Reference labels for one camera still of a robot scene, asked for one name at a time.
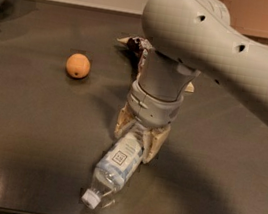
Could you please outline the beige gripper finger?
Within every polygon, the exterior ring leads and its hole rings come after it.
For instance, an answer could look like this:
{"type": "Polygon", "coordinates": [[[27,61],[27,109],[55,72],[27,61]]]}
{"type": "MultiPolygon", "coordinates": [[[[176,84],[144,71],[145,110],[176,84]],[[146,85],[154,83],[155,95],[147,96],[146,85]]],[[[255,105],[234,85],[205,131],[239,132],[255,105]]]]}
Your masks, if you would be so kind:
{"type": "Polygon", "coordinates": [[[120,109],[118,119],[116,121],[116,128],[114,129],[114,136],[116,139],[122,137],[124,132],[127,131],[133,123],[135,123],[134,117],[135,115],[128,104],[125,104],[125,106],[120,109]]]}
{"type": "Polygon", "coordinates": [[[164,127],[152,128],[144,131],[143,133],[143,163],[147,164],[160,151],[162,144],[168,138],[171,131],[170,125],[164,127]]]}

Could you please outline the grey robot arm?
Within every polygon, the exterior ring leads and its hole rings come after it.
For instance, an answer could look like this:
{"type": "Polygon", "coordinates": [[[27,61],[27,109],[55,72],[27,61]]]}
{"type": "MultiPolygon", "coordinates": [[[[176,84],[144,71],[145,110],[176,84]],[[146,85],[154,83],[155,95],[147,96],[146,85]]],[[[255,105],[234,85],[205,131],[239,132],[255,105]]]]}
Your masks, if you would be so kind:
{"type": "Polygon", "coordinates": [[[239,34],[219,0],[148,0],[144,64],[118,115],[115,136],[140,132],[144,158],[156,156],[197,75],[216,80],[268,126],[268,46],[239,34]]]}

